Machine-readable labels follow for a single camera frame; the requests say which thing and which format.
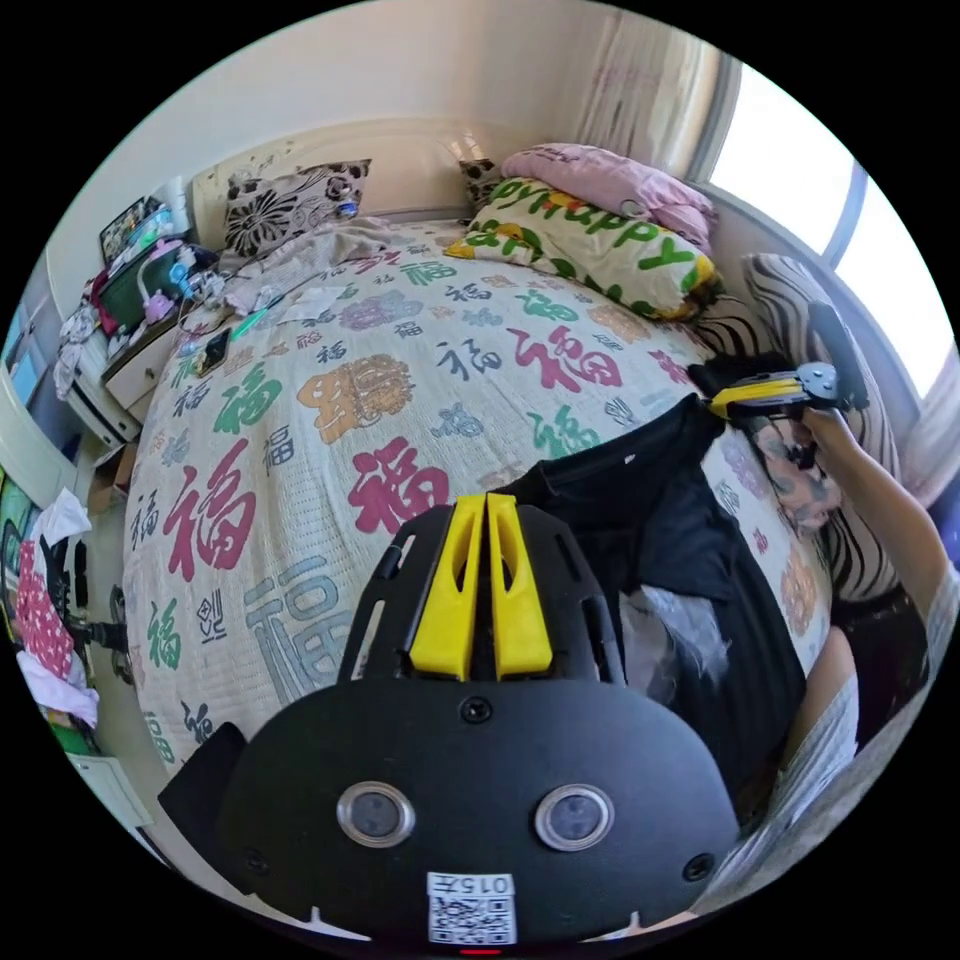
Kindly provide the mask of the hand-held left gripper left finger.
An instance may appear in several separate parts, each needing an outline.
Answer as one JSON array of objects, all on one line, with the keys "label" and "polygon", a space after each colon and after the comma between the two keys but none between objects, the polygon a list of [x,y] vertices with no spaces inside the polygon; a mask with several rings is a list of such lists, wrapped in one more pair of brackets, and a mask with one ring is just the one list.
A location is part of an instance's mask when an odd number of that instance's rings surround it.
[{"label": "hand-held left gripper left finger", "polygon": [[468,678],[484,517],[483,494],[460,497],[453,507],[410,648],[419,673]]}]

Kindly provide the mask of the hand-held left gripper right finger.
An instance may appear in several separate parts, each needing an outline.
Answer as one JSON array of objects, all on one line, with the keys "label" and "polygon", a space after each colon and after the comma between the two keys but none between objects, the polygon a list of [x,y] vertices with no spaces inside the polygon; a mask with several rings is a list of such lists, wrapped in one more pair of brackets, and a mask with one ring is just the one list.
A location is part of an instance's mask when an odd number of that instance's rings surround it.
[{"label": "hand-held left gripper right finger", "polygon": [[486,499],[492,639],[499,681],[548,672],[553,649],[514,497]]}]

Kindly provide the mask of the person's right hand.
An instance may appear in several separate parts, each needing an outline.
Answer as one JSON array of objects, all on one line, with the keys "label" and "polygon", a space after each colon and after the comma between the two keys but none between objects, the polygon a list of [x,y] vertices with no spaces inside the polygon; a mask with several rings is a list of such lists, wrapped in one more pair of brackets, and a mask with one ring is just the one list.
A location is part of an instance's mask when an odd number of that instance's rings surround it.
[{"label": "person's right hand", "polygon": [[796,420],[761,416],[749,421],[748,434],[789,524],[800,535],[818,532],[842,494],[818,465],[809,430]]}]

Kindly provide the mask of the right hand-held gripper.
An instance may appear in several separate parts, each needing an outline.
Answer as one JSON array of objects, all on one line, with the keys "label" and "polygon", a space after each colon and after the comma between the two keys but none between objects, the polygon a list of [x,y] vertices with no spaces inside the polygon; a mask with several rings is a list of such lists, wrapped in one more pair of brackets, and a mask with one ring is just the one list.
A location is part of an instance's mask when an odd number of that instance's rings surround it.
[{"label": "right hand-held gripper", "polygon": [[[801,391],[803,400],[788,398]],[[795,377],[755,377],[733,383],[710,401],[710,412],[722,419],[800,419],[803,404],[812,409],[849,412],[857,408],[857,377],[848,369],[809,362]]]}]

